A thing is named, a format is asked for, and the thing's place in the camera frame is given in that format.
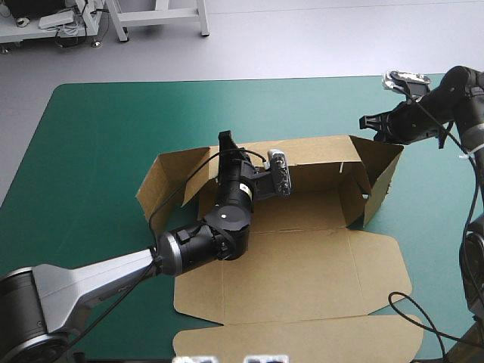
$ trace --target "wire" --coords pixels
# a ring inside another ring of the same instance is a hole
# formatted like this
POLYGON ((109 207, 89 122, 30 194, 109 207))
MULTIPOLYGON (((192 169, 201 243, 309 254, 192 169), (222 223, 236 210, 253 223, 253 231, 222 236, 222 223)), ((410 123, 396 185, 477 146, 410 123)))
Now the wire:
POLYGON ((67 346, 66 351, 70 350, 73 346, 75 346, 82 338, 88 335, 91 330, 94 329, 104 318, 106 318, 129 295, 129 293, 131 293, 139 285, 139 283, 142 282, 144 278, 146 278, 148 272, 150 272, 153 266, 153 263, 151 263, 143 271, 139 279, 136 280, 135 283, 123 293, 123 295, 121 295, 115 302, 113 302, 113 304, 110 305, 109 308, 107 308, 101 315, 99 315, 96 320, 94 320, 91 325, 89 325, 79 336, 72 340, 67 346))
POLYGON ((447 339, 450 339, 450 340, 454 340, 455 342, 458 342, 458 343, 463 343, 463 344, 467 344, 468 346, 475 346, 476 348, 484 349, 484 345, 482 345, 482 344, 478 344, 478 343, 475 343, 475 342, 471 342, 469 340, 454 337, 453 335, 443 333, 440 330, 437 330, 435 328, 435 324, 432 322, 429 315, 424 311, 424 309, 415 300, 413 300, 409 295, 407 295, 406 293, 401 293, 399 291, 393 291, 390 295, 388 295, 388 302, 389 302, 390 306, 392 307, 392 309, 395 310, 395 312, 398 315, 400 315, 406 321, 410 321, 412 324, 417 325, 418 327, 421 327, 422 329, 427 330, 431 333, 434 333, 439 338, 439 342, 442 341, 441 337, 444 337, 444 338, 447 338, 447 339), (414 319, 408 317, 404 312, 399 310, 395 306, 395 303, 392 301, 392 297, 394 297, 395 295, 403 296, 404 298, 408 299, 412 304, 414 304, 414 306, 417 309, 420 310, 420 312, 423 314, 423 316, 425 316, 425 319, 427 319, 429 321, 429 323, 432 327, 427 327, 426 325, 423 325, 423 324, 419 323, 418 321, 415 321, 414 319))
POLYGON ((467 216, 467 221, 464 229, 464 236, 463 236, 463 241, 461 244, 461 247, 464 252, 464 265, 467 270, 467 273, 469 274, 470 280, 472 281, 472 285, 474 287, 474 290, 477 292, 477 296, 479 297, 479 300, 484 307, 484 297, 482 297, 482 291, 479 289, 479 286, 477 285, 477 281, 474 277, 474 274, 470 270, 470 263, 469 263, 469 255, 467 253, 467 245, 465 243, 466 236, 467 236, 467 229, 469 228, 470 220, 472 219, 472 215, 474 214, 474 208, 476 207, 476 202, 477 202, 477 197, 479 194, 479 182, 477 181, 477 176, 476 176, 476 187, 474 189, 474 195, 472 199, 472 204, 470 207, 469 215, 467 216))
POLYGON ((73 23, 63 25, 63 26, 54 26, 53 28, 48 29, 48 30, 57 29, 57 32, 55 33, 55 37, 54 37, 54 42, 55 42, 56 45, 58 45, 61 48, 72 48, 72 47, 76 47, 77 45, 81 45, 82 43, 84 43, 86 41, 86 39, 88 37, 88 26, 87 26, 86 22, 84 21, 84 13, 85 13, 85 9, 87 7, 88 7, 88 0, 85 0, 84 8, 82 8, 81 14, 76 15, 76 19, 74 20, 73 23), (82 40, 79 41, 79 37, 77 36, 77 34, 79 33, 79 29, 82 25, 84 26, 84 36, 82 37, 82 40), (75 42, 73 42, 72 44, 62 44, 62 43, 60 43, 58 38, 59 38, 59 33, 61 31, 68 36, 71 36, 71 37, 75 36, 76 37, 75 42))
POLYGON ((158 207, 151 213, 150 218, 148 219, 148 227, 151 231, 151 234, 153 235, 154 243, 157 242, 157 235, 155 231, 153 230, 153 218, 154 216, 166 205, 168 202, 173 199, 173 197, 178 194, 184 187, 185 185, 206 165, 209 163, 210 160, 215 159, 219 155, 223 155, 226 153, 231 153, 233 151, 243 151, 244 153, 252 154, 260 158, 264 163, 265 163, 265 158, 261 155, 256 153, 255 151, 251 150, 246 150, 243 147, 237 147, 235 149, 227 149, 227 150, 222 150, 219 151, 216 154, 213 154, 211 157, 209 157, 207 160, 205 160, 200 166, 198 166, 163 202, 158 205, 158 207))

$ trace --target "cardboard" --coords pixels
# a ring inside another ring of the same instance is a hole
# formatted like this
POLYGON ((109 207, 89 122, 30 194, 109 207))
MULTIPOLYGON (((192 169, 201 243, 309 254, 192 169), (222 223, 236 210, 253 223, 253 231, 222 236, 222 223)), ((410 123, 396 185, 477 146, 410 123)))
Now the cardboard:
MULTIPOLYGON (((224 324, 182 331, 174 340, 176 353, 217 355, 227 362, 249 354, 288 354, 294 362, 410 361, 422 332, 395 316, 366 316, 386 306, 391 291, 411 292, 399 245, 391 237, 346 228, 360 217, 368 222, 378 210, 402 147, 352 136, 239 146, 261 154, 283 150, 293 194, 256 203, 242 257, 176 278, 178 312, 224 324)), ((145 215, 217 151, 159 155, 138 192, 145 215)), ((178 201, 198 196, 203 216, 214 204, 217 172, 215 158, 178 201)), ((158 232, 169 212, 155 218, 158 232)))

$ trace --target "black cable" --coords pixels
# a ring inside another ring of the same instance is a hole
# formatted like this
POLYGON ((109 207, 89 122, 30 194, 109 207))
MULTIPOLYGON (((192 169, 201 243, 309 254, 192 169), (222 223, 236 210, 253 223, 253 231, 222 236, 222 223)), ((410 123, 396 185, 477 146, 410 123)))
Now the black cable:
POLYGON ((427 330, 431 333, 434 333, 439 338, 439 342, 442 341, 441 337, 444 337, 444 338, 447 338, 447 339, 450 339, 450 340, 454 340, 455 342, 458 342, 458 343, 463 343, 463 344, 467 344, 468 346, 475 346, 476 348, 484 349, 484 345, 482 345, 482 344, 478 344, 478 343, 475 343, 475 342, 471 342, 469 340, 454 337, 453 335, 449 335, 447 333, 441 332, 440 330, 437 330, 435 328, 434 323, 430 319, 429 315, 424 311, 424 309, 415 300, 413 300, 409 295, 407 295, 406 293, 401 293, 399 291, 393 291, 390 295, 388 295, 388 302, 389 302, 390 306, 392 307, 392 309, 395 310, 395 312, 398 315, 400 315, 406 321, 410 321, 413 325, 417 325, 418 327, 421 327, 424 330, 427 330), (423 325, 423 324, 419 323, 418 321, 415 321, 414 319, 409 318, 404 312, 400 311, 395 306, 395 303, 392 301, 392 297, 394 297, 395 295, 403 296, 404 298, 408 299, 412 304, 414 304, 414 306, 417 309, 419 309, 420 312, 423 314, 423 316, 425 316, 425 318, 429 321, 429 323, 432 327, 427 327, 426 325, 423 325))
POLYGON ((94 320, 91 325, 89 325, 79 336, 77 336, 75 339, 73 339, 69 345, 66 348, 66 351, 71 349, 73 346, 75 346, 82 338, 84 338, 86 335, 88 335, 92 329, 96 327, 104 318, 106 318, 128 295, 131 293, 135 287, 139 285, 140 282, 143 281, 144 278, 148 275, 148 272, 153 268, 153 263, 151 263, 141 274, 140 278, 135 281, 135 283, 128 289, 126 290, 113 304, 110 305, 109 308, 107 308, 101 315, 99 315, 96 320, 94 320))
POLYGON ((213 154, 211 157, 209 157, 207 160, 205 160, 200 166, 198 166, 163 202, 160 203, 160 205, 151 213, 150 218, 148 219, 148 227, 151 231, 151 234, 153 235, 154 243, 156 244, 157 242, 157 235, 155 231, 153 230, 153 217, 166 205, 168 202, 173 199, 173 197, 178 194, 184 187, 185 185, 206 165, 209 163, 210 160, 216 158, 219 155, 223 155, 226 153, 231 153, 233 151, 243 151, 244 153, 252 154, 257 157, 259 157, 264 163, 265 163, 265 158, 261 155, 256 153, 255 151, 251 150, 246 150, 242 147, 238 147, 235 149, 227 149, 227 150, 222 150, 219 151, 216 154, 213 154))
POLYGON ((469 263, 469 255, 467 253, 467 244, 465 243, 466 241, 466 236, 467 236, 467 229, 469 228, 470 220, 472 219, 472 215, 474 214, 474 208, 476 206, 477 202, 477 197, 479 195, 479 182, 476 181, 476 187, 474 189, 474 195, 473 195, 473 201, 470 207, 469 215, 467 216, 467 221, 464 229, 464 236, 463 236, 463 241, 461 243, 461 247, 464 252, 464 267, 467 270, 467 273, 469 274, 470 280, 472 282, 472 285, 474 287, 474 290, 477 292, 477 296, 479 297, 479 300, 484 307, 484 297, 482 296, 482 291, 479 289, 479 286, 477 285, 476 278, 474 277, 474 274, 470 270, 470 263, 469 263))

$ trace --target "white label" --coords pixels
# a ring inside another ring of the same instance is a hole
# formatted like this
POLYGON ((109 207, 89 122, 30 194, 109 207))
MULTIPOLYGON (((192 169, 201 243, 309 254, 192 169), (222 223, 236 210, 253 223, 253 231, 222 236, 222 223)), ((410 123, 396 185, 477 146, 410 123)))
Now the white label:
POLYGON ((245 191, 247 193, 247 195, 249 196, 250 200, 252 200, 252 191, 250 190, 249 187, 247 187, 245 184, 243 183, 240 183, 239 185, 239 188, 242 190, 242 191, 245 191))

